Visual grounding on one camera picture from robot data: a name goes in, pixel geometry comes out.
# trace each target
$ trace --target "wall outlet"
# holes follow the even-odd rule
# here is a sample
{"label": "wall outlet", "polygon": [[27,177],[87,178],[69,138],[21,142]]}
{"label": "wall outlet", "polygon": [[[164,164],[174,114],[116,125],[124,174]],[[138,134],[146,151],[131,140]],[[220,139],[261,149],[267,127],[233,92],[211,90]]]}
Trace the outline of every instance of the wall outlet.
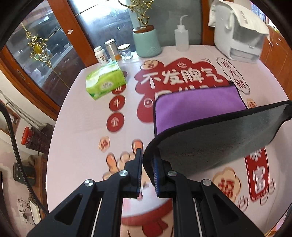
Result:
{"label": "wall outlet", "polygon": [[23,224],[28,224],[28,221],[24,218],[23,216],[23,212],[20,212],[20,211],[23,211],[26,209],[26,206],[24,203],[22,202],[17,202],[17,208],[18,208],[18,213],[19,213],[19,216],[20,216],[20,220]]}

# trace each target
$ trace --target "green tissue box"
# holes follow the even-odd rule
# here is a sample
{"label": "green tissue box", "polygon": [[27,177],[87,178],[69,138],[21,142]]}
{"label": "green tissue box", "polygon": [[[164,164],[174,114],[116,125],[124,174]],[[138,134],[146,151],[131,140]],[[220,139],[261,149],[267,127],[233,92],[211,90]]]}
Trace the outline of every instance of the green tissue box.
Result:
{"label": "green tissue box", "polygon": [[124,74],[116,61],[98,68],[86,77],[86,90],[95,100],[125,84]]}

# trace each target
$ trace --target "purple towel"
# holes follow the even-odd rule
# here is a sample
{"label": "purple towel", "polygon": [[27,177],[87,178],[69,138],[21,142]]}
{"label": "purple towel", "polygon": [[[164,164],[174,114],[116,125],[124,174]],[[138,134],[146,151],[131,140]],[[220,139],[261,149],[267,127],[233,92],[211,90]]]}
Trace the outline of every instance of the purple towel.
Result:
{"label": "purple towel", "polygon": [[183,123],[244,109],[234,85],[166,94],[155,102],[155,135]]}

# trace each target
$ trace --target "white appliance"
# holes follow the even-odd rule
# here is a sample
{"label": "white appliance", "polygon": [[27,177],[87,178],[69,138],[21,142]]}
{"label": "white appliance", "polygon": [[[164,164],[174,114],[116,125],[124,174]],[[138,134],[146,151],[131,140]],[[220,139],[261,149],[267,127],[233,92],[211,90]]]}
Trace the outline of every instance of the white appliance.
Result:
{"label": "white appliance", "polygon": [[252,11],[233,2],[215,0],[208,25],[215,27],[217,48],[236,61],[255,63],[265,37],[270,40],[266,24]]}
{"label": "white appliance", "polygon": [[37,225],[41,222],[41,214],[39,213],[39,207],[35,205],[32,201],[29,202],[30,208],[32,211],[32,219],[34,220],[34,223]]}

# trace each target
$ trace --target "tissue box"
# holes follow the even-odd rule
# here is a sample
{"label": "tissue box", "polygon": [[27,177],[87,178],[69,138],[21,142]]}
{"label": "tissue box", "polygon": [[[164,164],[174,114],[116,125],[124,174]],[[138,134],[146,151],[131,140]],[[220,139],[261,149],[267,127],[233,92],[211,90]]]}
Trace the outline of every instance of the tissue box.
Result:
{"label": "tissue box", "polygon": [[215,27],[214,43],[229,59],[255,63],[260,57],[266,24],[249,9],[228,1],[215,0],[210,8],[209,26]]}
{"label": "tissue box", "polygon": [[116,61],[98,68],[86,77],[86,90],[95,100],[125,84],[124,74]]}

